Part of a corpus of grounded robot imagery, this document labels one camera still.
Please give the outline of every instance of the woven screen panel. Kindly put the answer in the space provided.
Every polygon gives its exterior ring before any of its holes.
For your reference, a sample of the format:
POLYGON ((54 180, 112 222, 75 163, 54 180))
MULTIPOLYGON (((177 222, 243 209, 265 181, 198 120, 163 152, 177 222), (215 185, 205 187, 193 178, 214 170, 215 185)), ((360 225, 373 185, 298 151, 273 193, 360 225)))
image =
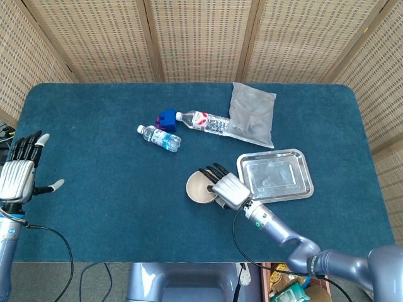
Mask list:
POLYGON ((398 1, 336 82, 358 98, 371 148, 403 133, 403 1, 398 1))
POLYGON ((246 82, 319 82, 377 0, 267 0, 246 82))
POLYGON ((82 82, 152 82, 134 0, 29 0, 82 82))
POLYGON ((403 245, 403 149, 375 162, 397 243, 403 245))
POLYGON ((72 80, 14 1, 0 1, 0 42, 0 110, 16 125, 35 84, 72 80))
POLYGON ((251 0, 152 0, 168 82, 235 80, 251 0))

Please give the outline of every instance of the red and white label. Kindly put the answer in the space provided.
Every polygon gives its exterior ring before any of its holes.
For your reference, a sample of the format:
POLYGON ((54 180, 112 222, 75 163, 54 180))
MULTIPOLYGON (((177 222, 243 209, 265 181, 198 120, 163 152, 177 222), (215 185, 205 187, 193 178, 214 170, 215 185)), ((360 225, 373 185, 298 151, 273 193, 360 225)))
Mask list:
POLYGON ((204 130, 207 125, 208 114, 204 112, 196 111, 191 121, 193 128, 197 130, 204 130))

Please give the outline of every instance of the green object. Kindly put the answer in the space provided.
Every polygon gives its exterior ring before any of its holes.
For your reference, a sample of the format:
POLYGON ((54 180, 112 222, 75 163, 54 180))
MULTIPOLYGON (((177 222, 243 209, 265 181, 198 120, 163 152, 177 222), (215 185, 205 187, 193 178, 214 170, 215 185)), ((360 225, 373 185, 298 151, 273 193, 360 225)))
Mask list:
POLYGON ((298 282, 292 284, 273 297, 273 302, 306 302, 309 300, 310 298, 305 294, 298 282))

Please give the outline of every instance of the blue felt surface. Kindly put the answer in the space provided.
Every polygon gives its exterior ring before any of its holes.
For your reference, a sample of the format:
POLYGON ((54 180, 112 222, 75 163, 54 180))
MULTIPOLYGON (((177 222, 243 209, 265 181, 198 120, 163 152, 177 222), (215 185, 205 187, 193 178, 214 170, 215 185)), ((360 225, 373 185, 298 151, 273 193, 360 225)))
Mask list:
MULTIPOLYGON (((277 93, 276 149, 307 159, 315 193, 271 204, 296 231, 323 249, 366 255, 394 241, 353 92, 339 85, 251 84, 277 93)), ((50 133, 37 171, 39 186, 65 179, 53 194, 33 198, 26 219, 63 233, 75 261, 240 261, 232 242, 234 211, 187 198, 187 178, 220 162, 236 173, 240 154, 267 151, 228 137, 178 127, 178 153, 147 143, 139 124, 162 110, 227 116, 232 84, 41 84, 29 93, 17 137, 50 133)), ((239 241, 256 260, 283 260, 245 218, 239 241)), ((16 260, 66 261, 53 234, 24 230, 16 260)))

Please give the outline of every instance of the white cord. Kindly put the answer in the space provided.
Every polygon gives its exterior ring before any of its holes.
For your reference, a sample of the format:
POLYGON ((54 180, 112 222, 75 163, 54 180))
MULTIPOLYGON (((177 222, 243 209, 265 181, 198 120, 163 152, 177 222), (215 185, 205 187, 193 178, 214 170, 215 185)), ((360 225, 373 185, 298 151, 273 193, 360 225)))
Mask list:
POLYGON ((14 135, 12 137, 6 138, 5 140, 0 140, 0 143, 6 142, 6 141, 12 139, 13 137, 14 137, 14 135))
POLYGON ((14 217, 8 213, 6 213, 1 207, 0 207, 0 214, 2 214, 5 218, 8 218, 10 220, 13 220, 14 222, 20 222, 23 225, 25 225, 26 220, 22 219, 22 218, 18 218, 18 217, 14 217))

